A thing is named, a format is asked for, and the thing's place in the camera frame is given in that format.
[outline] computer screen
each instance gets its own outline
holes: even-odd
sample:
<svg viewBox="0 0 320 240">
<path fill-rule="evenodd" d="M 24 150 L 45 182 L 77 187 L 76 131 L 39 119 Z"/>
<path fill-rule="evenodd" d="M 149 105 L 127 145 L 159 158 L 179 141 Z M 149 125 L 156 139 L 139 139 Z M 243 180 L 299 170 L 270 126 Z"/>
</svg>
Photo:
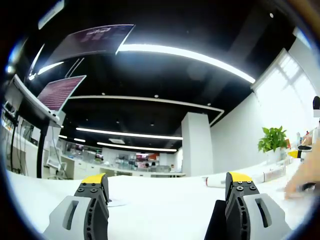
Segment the computer screen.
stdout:
<svg viewBox="0 0 320 240">
<path fill-rule="evenodd" d="M 85 78 L 83 75 L 49 82 L 37 98 L 50 110 L 59 112 Z"/>
</svg>

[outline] green plant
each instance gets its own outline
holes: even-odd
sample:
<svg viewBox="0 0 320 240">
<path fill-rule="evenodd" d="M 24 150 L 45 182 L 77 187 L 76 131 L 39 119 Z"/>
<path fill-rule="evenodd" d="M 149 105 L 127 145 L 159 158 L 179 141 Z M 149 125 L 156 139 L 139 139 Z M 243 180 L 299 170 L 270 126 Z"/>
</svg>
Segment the green plant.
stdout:
<svg viewBox="0 0 320 240">
<path fill-rule="evenodd" d="M 286 130 L 282 131 L 280 128 L 272 127 L 270 129 L 263 127 L 264 137 L 260 139 L 258 143 L 259 151 L 268 152 L 270 150 L 276 151 L 276 148 L 287 148 L 287 142 L 285 140 Z"/>
</svg>

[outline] ceiling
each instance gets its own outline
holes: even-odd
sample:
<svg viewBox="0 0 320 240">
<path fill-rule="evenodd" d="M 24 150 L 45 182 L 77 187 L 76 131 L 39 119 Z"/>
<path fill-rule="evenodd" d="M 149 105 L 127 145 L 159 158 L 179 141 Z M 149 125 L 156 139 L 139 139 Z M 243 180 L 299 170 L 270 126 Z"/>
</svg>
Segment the ceiling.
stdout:
<svg viewBox="0 0 320 240">
<path fill-rule="evenodd" d="M 45 44 L 35 66 L 39 70 L 68 34 L 112 24 L 135 24 L 125 44 L 190 50 L 228 63 L 255 79 L 295 40 L 294 26 L 265 1 L 216 0 L 184 5 L 175 1 L 168 5 L 139 1 L 92 5 L 89 1 L 69 1 L 42 30 L 29 36 L 25 45 L 27 62 L 30 64 Z M 66 59 L 35 80 L 25 80 L 25 84 L 37 96 L 47 83 L 64 78 L 76 60 Z M 158 95 L 159 99 L 210 104 L 224 110 L 223 116 L 252 92 L 251 83 L 221 68 L 163 53 L 87 55 L 72 74 L 79 75 L 87 77 L 73 97 L 104 93 L 154 99 Z M 181 147 L 180 140 L 119 137 L 79 132 L 75 128 L 181 136 L 181 121 L 187 112 L 207 114 L 209 122 L 219 114 L 204 108 L 131 99 L 70 99 L 63 111 L 66 119 L 61 134 L 85 139 L 88 145 L 111 143 L 108 139 L 116 138 L 129 146 L 175 149 Z"/>
</svg>

